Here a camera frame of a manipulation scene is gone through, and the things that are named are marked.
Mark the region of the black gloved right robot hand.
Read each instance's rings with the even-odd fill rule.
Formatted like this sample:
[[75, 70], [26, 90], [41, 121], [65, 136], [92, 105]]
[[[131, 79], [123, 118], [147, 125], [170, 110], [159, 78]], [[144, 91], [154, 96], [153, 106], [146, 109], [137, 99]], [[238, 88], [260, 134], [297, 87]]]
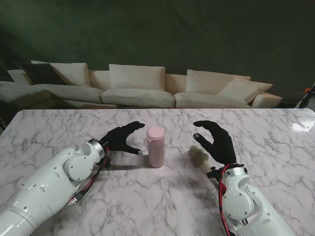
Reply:
[[200, 120], [193, 123], [196, 127], [203, 127], [208, 130], [213, 142], [210, 143], [201, 134], [194, 133], [194, 139], [212, 156], [212, 158], [223, 165], [237, 162], [232, 139], [229, 133], [217, 123], [209, 120]]

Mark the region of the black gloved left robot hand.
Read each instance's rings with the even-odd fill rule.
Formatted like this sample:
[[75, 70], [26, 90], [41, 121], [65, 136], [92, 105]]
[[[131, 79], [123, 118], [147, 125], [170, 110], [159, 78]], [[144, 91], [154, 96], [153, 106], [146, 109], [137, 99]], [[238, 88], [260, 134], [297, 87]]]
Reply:
[[131, 122], [127, 125], [116, 127], [109, 131], [103, 138], [98, 142], [102, 147], [107, 147], [111, 151], [123, 151], [131, 154], [141, 155], [140, 149], [129, 146], [126, 140], [136, 130], [143, 128], [145, 124], [139, 121]]

